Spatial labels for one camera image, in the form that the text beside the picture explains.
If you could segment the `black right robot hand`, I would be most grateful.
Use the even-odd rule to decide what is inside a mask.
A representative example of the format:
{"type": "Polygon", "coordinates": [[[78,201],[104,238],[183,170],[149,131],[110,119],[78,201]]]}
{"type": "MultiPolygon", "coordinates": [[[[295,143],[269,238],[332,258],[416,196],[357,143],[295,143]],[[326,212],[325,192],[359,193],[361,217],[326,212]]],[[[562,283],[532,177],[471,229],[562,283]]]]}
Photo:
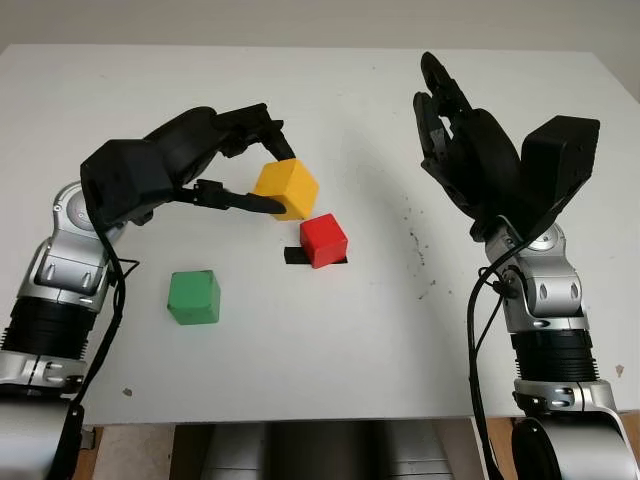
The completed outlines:
{"type": "Polygon", "coordinates": [[[500,216],[510,218],[522,206],[518,153],[495,117],[470,105],[435,55],[424,53],[420,68],[428,88],[413,98],[421,167],[473,220],[470,235],[482,242],[500,216]]]}

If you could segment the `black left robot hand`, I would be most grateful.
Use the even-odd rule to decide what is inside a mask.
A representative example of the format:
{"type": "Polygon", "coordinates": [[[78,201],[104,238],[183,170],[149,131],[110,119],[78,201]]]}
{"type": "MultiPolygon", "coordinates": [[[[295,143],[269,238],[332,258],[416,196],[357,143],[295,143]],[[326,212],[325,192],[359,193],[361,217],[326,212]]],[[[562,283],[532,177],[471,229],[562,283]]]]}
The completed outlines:
{"type": "Polygon", "coordinates": [[[220,182],[200,177],[216,155],[233,158],[254,144],[262,145],[278,161],[292,159],[294,151],[282,133],[283,125],[283,121],[271,118],[264,103],[225,113],[201,106],[178,115],[146,139],[164,155],[175,201],[218,210],[284,215],[293,211],[284,200],[233,193],[220,182]]]}

